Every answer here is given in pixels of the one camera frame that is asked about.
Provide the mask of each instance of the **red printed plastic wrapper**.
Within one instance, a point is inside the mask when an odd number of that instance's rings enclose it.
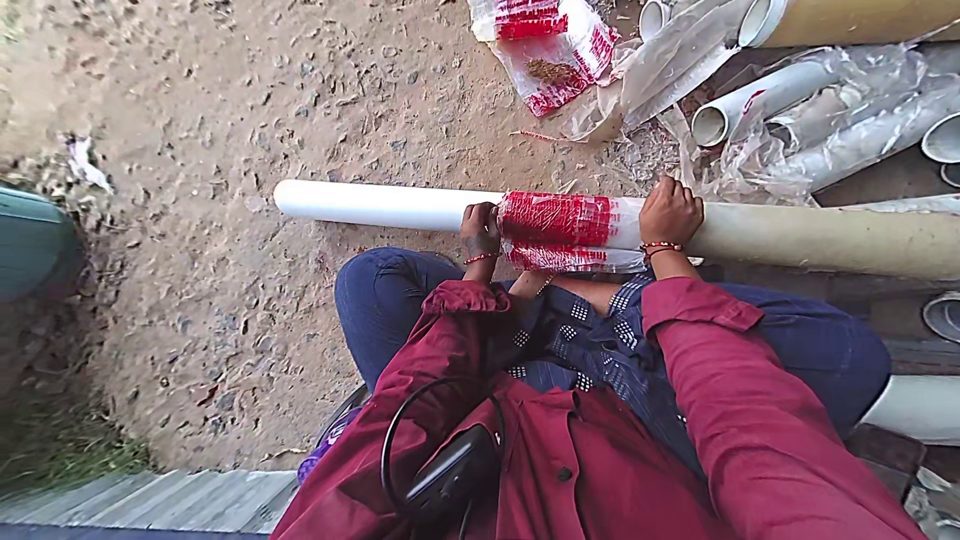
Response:
[[[538,244],[637,250],[643,199],[511,191],[500,203],[504,236]]]
[[[519,270],[633,273],[643,199],[511,191],[500,203],[503,252]]]
[[[620,38],[585,0],[560,0],[559,14],[559,24],[566,25],[562,34],[487,40],[535,116],[562,107],[596,83]]]
[[[507,238],[503,254],[517,270],[631,274],[647,269],[641,252],[614,248],[535,244]]]
[[[480,41],[555,36],[566,32],[560,0],[469,0],[470,29]]]

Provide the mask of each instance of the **maroon shirt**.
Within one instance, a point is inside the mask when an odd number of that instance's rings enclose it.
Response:
[[[925,538],[844,449],[813,392],[780,369],[752,330],[759,309],[689,278],[649,285],[642,305],[644,331],[663,349],[708,485],[609,388],[540,394],[506,374],[493,379],[505,437],[489,400],[473,411],[462,405],[476,402],[476,388],[441,385],[401,421],[395,483],[409,485],[445,441],[479,423],[504,440],[504,463],[499,498],[475,509],[467,538]],[[371,401],[273,537],[409,538],[380,486],[387,426],[427,382],[482,373],[481,313],[509,308],[501,287],[477,282],[444,282],[427,297]]]

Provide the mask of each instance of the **tattoo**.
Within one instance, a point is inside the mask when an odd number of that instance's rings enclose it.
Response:
[[[496,253],[500,246],[494,245],[492,238],[478,234],[464,238],[464,246],[467,247],[467,258],[479,257],[487,253]]]

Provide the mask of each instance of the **black cable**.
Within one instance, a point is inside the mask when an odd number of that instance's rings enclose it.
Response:
[[[399,495],[396,494],[394,490],[394,480],[390,474],[390,450],[394,446],[394,437],[396,436],[396,430],[400,426],[400,420],[403,418],[403,413],[406,412],[407,408],[425,394],[430,389],[441,384],[450,384],[452,382],[472,382],[479,386],[484,386],[485,383],[479,379],[473,377],[444,377],[442,379],[432,380],[424,386],[421,386],[413,394],[404,400],[403,404],[400,405],[400,408],[396,410],[394,419],[390,421],[390,426],[387,428],[387,434],[383,438],[383,452],[380,454],[380,484],[383,486],[383,490],[387,493],[387,498],[390,499],[390,502],[396,508],[396,512],[403,517],[407,518],[410,521],[416,521],[415,516],[411,515],[407,506],[404,502],[400,500]],[[503,417],[503,409],[500,407],[500,402],[493,396],[487,396],[487,399],[491,400],[493,403],[493,408],[496,409],[497,418],[500,421],[501,432],[503,433],[503,438],[507,436],[507,424]],[[503,441],[500,441],[500,444],[497,444],[499,447],[499,453],[501,460],[503,459]]]
[[[459,540],[467,538],[467,523],[470,521],[470,511],[472,509],[473,499],[470,499],[470,502],[467,503],[467,510],[464,511],[464,521],[460,522],[460,536],[457,537]]]

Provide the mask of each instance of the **person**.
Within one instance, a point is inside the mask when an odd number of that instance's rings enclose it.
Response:
[[[458,433],[495,436],[497,493],[461,537],[924,538],[841,439],[889,376],[882,344],[832,307],[701,280],[683,252],[704,218],[688,188],[660,179],[640,214],[654,275],[622,285],[491,283],[496,212],[465,211],[465,273],[396,248],[345,265],[337,308],[372,397],[274,538],[422,534],[385,493],[380,453],[400,405],[447,377],[487,385],[410,403],[391,463],[402,485]]]

